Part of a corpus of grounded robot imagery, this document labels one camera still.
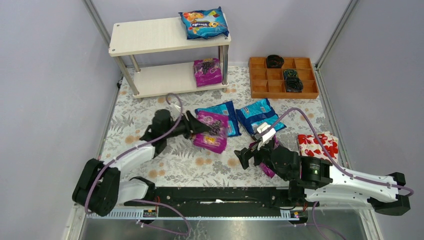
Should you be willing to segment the purple candy bag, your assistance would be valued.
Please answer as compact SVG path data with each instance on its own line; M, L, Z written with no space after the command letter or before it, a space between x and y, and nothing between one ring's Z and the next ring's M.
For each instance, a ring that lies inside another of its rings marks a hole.
M193 62L193 75L197 87L215 85L222 82L222 71L218 58L206 58Z
M207 111L199 111L197 120L205 124L210 130L194 136L193 144L217 154L221 154L227 147L229 117Z
M280 142L277 140L276 136L273 136L274 140L274 148L278 147L280 145ZM276 174L263 162L259 164L260 169L270 178L272 179Z

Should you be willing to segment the purple candy bag bottom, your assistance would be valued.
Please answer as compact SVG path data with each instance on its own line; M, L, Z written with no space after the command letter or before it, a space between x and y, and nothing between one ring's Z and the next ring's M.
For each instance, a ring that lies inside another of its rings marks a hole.
M199 111L197 120L205 124L210 130L194 136L193 144L217 154L221 154L227 147L229 117L207 111Z

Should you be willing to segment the blue fruit candy bag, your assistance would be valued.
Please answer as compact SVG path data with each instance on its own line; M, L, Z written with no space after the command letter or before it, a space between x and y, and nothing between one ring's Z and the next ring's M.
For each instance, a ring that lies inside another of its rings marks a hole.
M230 34L221 6L209 10L179 12L179 16L186 28L188 40L209 39L220 35L228 37Z

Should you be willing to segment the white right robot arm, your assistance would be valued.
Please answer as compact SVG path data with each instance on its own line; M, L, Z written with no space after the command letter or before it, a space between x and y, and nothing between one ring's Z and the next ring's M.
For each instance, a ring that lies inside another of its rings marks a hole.
M284 146L235 150L243 169L254 166L268 167L279 178L288 182L282 193L272 193L271 204L278 207L304 207L319 204L348 205L372 208L381 215L402 216L411 209L409 197L399 193L405 185L405 176L395 172L386 176L369 176L342 169L329 160L301 156Z

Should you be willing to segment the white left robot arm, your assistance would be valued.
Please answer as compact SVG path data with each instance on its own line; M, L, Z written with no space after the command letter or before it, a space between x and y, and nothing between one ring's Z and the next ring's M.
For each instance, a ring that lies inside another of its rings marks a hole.
M157 110L134 147L109 162L95 158L86 162L71 198L85 207L88 213L101 217L108 215L118 204L152 201L155 198L153 182L143 177L122 181L121 177L157 157L167 146L168 138L183 136L189 139L210 130L211 127L200 122L189 111L181 113L174 120L169 110Z

